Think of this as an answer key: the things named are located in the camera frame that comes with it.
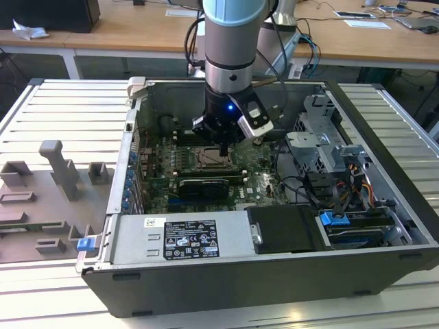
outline label sticker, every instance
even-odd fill
[[[147,217],[143,222],[144,228],[162,228],[165,226],[166,217]]]
[[[215,221],[163,222],[166,260],[220,257]]]

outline robotic arm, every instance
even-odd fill
[[[277,0],[203,0],[206,14],[206,103],[193,131],[220,147],[256,138],[273,129],[252,89],[259,30]]]

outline wooden desk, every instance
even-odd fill
[[[363,12],[363,0],[327,0],[336,10]],[[396,0],[380,3],[395,5]],[[430,10],[430,3],[409,3],[411,9]],[[297,18],[336,19],[331,7],[303,1]],[[81,77],[76,56],[121,58],[184,58],[182,44],[191,17],[165,16],[167,7],[156,3],[133,6],[131,1],[99,0],[101,17],[90,34],[49,31],[50,37],[26,41],[11,31],[0,31],[0,47],[11,53],[46,53],[64,58],[71,78]],[[378,66],[399,69],[439,69],[439,34],[412,31],[391,19],[392,29],[349,27],[344,21],[309,20],[311,35],[322,50],[320,64]],[[299,22],[307,33],[304,21]],[[292,62],[302,66],[310,56],[308,45],[299,45]]]
[[[328,0],[336,10],[364,12],[364,3],[360,0]],[[396,1],[379,1],[381,4],[395,5]],[[338,19],[332,8],[323,3],[316,9],[317,3],[303,1],[298,3],[295,10],[296,18]],[[409,2],[409,8],[423,11],[431,10],[431,3]],[[380,16],[380,10],[371,12]],[[423,16],[412,13],[410,17]],[[394,68],[421,68],[426,64],[439,64],[439,34],[424,34],[406,28],[392,19],[382,21],[392,29],[366,29],[349,27],[343,20],[312,21],[311,35],[322,50],[321,64],[342,64],[346,61],[356,66],[382,66]],[[303,33],[307,33],[304,21],[298,24]],[[294,57],[309,57],[308,45],[299,45]]]
[[[141,51],[183,51],[183,40],[193,17],[166,16],[166,5],[99,0],[101,17],[93,32],[70,34],[67,48]]]

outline smartphone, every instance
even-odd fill
[[[395,5],[379,5],[378,8],[384,12],[394,12],[396,14],[408,14],[410,11],[405,8],[398,8]]]
[[[346,19],[354,19],[354,18],[374,18],[372,14],[369,14],[367,12],[335,12],[335,14],[339,17],[344,17]]]

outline laptop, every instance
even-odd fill
[[[427,26],[436,26],[439,29],[439,21],[436,19],[416,19],[414,17],[395,17],[394,19],[409,29],[422,29]]]

